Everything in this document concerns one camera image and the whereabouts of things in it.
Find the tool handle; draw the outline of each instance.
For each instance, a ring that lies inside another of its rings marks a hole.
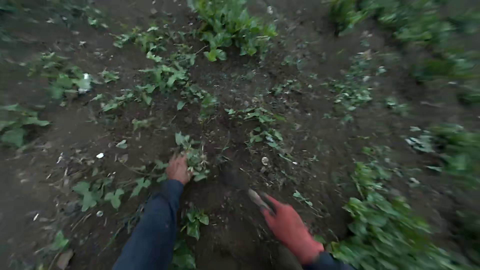
[[[258,193],[256,193],[255,191],[253,191],[252,189],[249,189],[248,190],[248,196],[250,197],[250,199],[261,208],[266,208],[267,210],[269,210],[271,213],[276,213],[276,209],[275,207],[271,207],[267,202],[269,202],[267,200],[267,202],[265,202],[264,200],[262,200],[262,198],[260,197],[260,195],[258,195]]]

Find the ivy-shaped leaf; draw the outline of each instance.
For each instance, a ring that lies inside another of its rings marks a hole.
[[[82,212],[85,212],[90,207],[94,207],[96,205],[96,200],[90,191],[90,183],[84,181],[78,182],[73,187],[73,191],[84,196],[82,200]]]
[[[137,180],[135,180],[137,182],[137,186],[132,190],[132,194],[130,194],[130,198],[133,197],[133,196],[137,196],[140,191],[142,190],[142,188],[148,188],[149,185],[151,184],[150,180],[145,180],[145,178],[139,178]]]
[[[117,209],[120,207],[120,204],[121,204],[121,201],[120,201],[120,196],[123,195],[125,192],[123,191],[123,189],[121,188],[118,188],[115,193],[113,192],[108,192],[107,194],[105,194],[105,200],[106,201],[110,201],[110,203],[112,204],[113,208]]]

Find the blue sleeve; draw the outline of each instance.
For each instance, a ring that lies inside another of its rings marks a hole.
[[[145,212],[123,247],[113,270],[166,270],[172,260],[177,210],[183,184],[167,180],[145,206]]]
[[[328,252],[320,252],[320,255],[311,265],[304,265],[304,270],[355,270],[351,265],[334,259]]]

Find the dark soil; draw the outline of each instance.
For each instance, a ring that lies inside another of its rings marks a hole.
[[[238,50],[226,50],[226,61],[209,62],[202,53],[190,69],[190,80],[220,101],[211,120],[199,123],[199,106],[192,104],[177,111],[180,92],[170,95],[154,94],[153,105],[128,103],[113,113],[101,112],[98,102],[91,101],[97,94],[119,95],[121,89],[133,89],[145,84],[146,78],[138,72],[153,66],[134,44],[124,48],[112,45],[112,34],[122,34],[135,26],[144,29],[150,23],[165,25],[165,30],[190,32],[199,27],[194,13],[184,0],[106,0],[92,3],[106,18],[109,29],[93,28],[86,18],[68,14],[54,1],[18,1],[25,12],[0,13],[1,27],[12,41],[0,41],[0,97],[2,105],[43,104],[42,120],[52,122],[37,128],[30,135],[30,147],[22,152],[4,147],[0,153],[0,261],[5,267],[17,265],[50,265],[55,253],[38,251],[52,241],[52,236],[63,230],[70,239],[75,255],[69,269],[111,269],[129,235],[124,226],[135,215],[148,196],[158,188],[152,185],[140,196],[127,200],[125,196],[119,211],[103,204],[81,212],[72,209],[79,197],[71,187],[80,180],[93,181],[115,174],[115,183],[132,181],[138,177],[116,157],[128,153],[126,165],[138,167],[155,159],[167,161],[178,150],[174,134],[190,134],[204,142],[212,174],[206,180],[190,183],[181,197],[181,210],[190,203],[202,208],[210,217],[210,225],[201,228],[201,238],[188,239],[198,269],[278,269],[282,264],[278,243],[269,232],[258,208],[242,191],[224,185],[218,179],[218,158],[234,161],[249,186],[264,191],[279,201],[291,204],[308,224],[311,232],[323,236],[327,242],[348,236],[349,214],[342,209],[352,196],[357,196],[350,179],[355,160],[365,160],[364,146],[388,146],[388,158],[397,164],[404,177],[387,183],[408,198],[416,214],[423,216],[435,231],[433,239],[440,246],[457,250],[452,241],[448,217],[460,205],[475,205],[476,194],[455,197],[458,192],[449,183],[449,177],[424,168],[432,158],[413,152],[405,137],[417,135],[411,126],[427,128],[439,123],[459,123],[467,128],[479,127],[476,107],[458,103],[453,86],[419,85],[410,76],[409,60],[421,52],[401,49],[391,41],[391,33],[380,29],[374,21],[356,26],[354,33],[335,37],[328,21],[328,4],[304,0],[295,3],[280,1],[251,1],[249,10],[265,21],[277,24],[279,35],[268,52],[266,60],[238,56]],[[266,12],[273,7],[273,15]],[[52,18],[54,24],[46,21]],[[362,45],[367,41],[369,46]],[[200,50],[204,43],[193,37],[184,42]],[[371,68],[385,66],[387,72],[372,78],[373,100],[352,112],[354,122],[340,124],[332,94],[322,85],[327,78],[341,79],[351,65],[350,58],[371,50]],[[84,72],[98,74],[104,69],[115,70],[120,80],[95,85],[93,91],[68,100],[66,106],[52,100],[45,90],[48,82],[39,77],[27,77],[28,65],[39,53],[54,51],[70,57],[72,64]],[[397,55],[391,61],[387,56]],[[282,65],[286,56],[298,63]],[[274,97],[265,90],[282,84],[286,79],[298,79],[301,93]],[[385,98],[396,97],[410,108],[408,116],[400,116],[385,106]],[[244,109],[262,104],[286,118],[278,125],[291,154],[298,162],[293,164],[280,158],[268,146],[256,144],[248,149],[245,142],[255,125],[230,120],[224,109]],[[155,117],[154,127],[133,132],[132,120]],[[128,148],[114,147],[123,139]],[[105,157],[97,159],[98,153]],[[316,156],[319,161],[309,161]],[[92,166],[76,162],[80,158],[94,160],[100,168],[99,176],[92,177]],[[262,170],[262,157],[269,165]],[[287,178],[282,171],[295,180]],[[419,187],[408,185],[409,177],[420,181]],[[298,190],[310,198],[319,212],[295,200]],[[98,210],[104,211],[97,217]]]

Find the white debris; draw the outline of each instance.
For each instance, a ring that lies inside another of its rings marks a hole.
[[[85,94],[86,92],[90,91],[90,82],[92,81],[92,78],[90,74],[84,73],[84,78],[83,80],[80,80],[78,83],[78,93],[79,94]]]

